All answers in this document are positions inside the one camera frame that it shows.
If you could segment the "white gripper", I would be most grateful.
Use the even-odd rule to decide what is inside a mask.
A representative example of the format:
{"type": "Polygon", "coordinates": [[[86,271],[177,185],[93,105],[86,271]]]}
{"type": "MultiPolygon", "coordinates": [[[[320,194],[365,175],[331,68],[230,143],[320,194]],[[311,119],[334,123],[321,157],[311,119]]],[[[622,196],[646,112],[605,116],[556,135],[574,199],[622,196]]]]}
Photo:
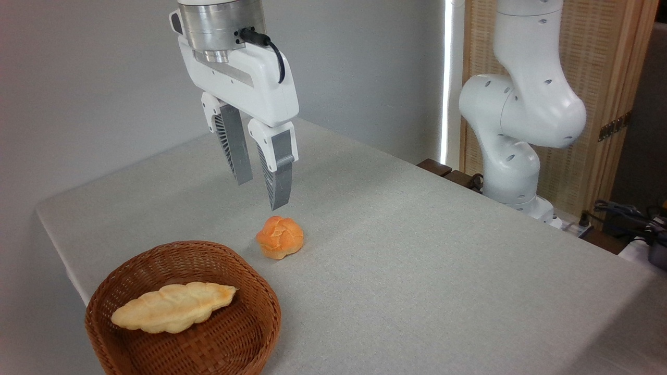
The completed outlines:
{"type": "Polygon", "coordinates": [[[298,115],[299,102],[287,58],[283,58],[285,78],[280,82],[273,49],[246,44],[228,52],[227,62],[214,63],[198,61],[202,54],[184,36],[179,36],[178,43],[191,80],[204,92],[208,128],[217,136],[236,182],[243,185],[253,180],[241,110],[255,118],[248,128],[257,144],[271,210],[288,204],[292,167],[299,159],[290,120],[298,115]]]}

